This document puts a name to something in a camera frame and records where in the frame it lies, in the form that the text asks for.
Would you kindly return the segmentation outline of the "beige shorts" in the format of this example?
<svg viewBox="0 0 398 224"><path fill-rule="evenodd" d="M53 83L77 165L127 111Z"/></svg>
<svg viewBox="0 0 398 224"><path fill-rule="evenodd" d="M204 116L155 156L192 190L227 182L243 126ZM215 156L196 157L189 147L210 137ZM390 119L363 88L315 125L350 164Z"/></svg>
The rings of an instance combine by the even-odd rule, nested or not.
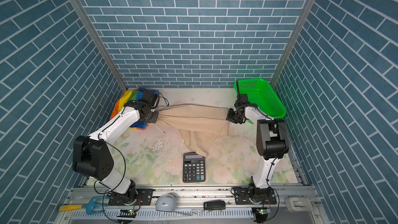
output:
<svg viewBox="0 0 398 224"><path fill-rule="evenodd" d="M229 109L196 104L182 104L159 110L156 124L179 130L186 147L206 157L215 139L228 134Z"/></svg>

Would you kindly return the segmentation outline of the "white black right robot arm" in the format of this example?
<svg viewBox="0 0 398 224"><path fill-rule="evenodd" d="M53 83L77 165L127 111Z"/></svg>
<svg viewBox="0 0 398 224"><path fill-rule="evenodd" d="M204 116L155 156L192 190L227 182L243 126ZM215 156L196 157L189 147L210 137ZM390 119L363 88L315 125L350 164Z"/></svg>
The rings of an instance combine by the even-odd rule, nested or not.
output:
<svg viewBox="0 0 398 224"><path fill-rule="evenodd" d="M253 202L277 203L277 194L271 187L276 165L288 153L289 146L280 130L283 128L274 118L251 103L247 94L238 94L234 108L229 109L227 121L243 124L247 120L256 124L256 148L260 156L256 172L250 179L248 197Z"/></svg>

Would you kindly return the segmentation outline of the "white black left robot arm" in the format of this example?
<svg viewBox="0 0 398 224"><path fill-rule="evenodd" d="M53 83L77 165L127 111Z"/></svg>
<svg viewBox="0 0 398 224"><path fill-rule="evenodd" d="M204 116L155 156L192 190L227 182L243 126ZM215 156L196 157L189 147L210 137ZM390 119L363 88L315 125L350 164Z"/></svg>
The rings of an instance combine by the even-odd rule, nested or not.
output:
<svg viewBox="0 0 398 224"><path fill-rule="evenodd" d="M156 123L159 91L145 88L126 91L117 102L109 122L88 136L78 136L73 148L73 171L95 178L125 204L133 203L138 193L135 183L114 167L110 150L124 131L136 123Z"/></svg>

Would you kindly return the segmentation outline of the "rainbow striped shorts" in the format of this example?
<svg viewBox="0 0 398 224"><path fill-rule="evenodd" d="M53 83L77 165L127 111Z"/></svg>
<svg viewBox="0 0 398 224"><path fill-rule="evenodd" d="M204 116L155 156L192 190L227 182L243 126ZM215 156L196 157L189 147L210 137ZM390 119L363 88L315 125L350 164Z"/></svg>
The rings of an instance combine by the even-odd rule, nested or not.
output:
<svg viewBox="0 0 398 224"><path fill-rule="evenodd" d="M156 123L159 113L159 91L146 88L126 91L115 104L110 123L124 124L127 128L145 130L150 123Z"/></svg>

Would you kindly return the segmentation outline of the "green plastic basket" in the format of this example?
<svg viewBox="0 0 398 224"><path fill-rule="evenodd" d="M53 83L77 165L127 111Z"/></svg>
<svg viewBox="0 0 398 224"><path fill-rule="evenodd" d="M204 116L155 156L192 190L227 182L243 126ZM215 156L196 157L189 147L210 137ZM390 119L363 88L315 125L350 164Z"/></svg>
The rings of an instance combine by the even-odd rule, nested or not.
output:
<svg viewBox="0 0 398 224"><path fill-rule="evenodd" d="M261 78L238 80L234 84L238 94L247 94L249 105L245 109L246 121L255 124L260 119L282 119L286 108L267 80Z"/></svg>

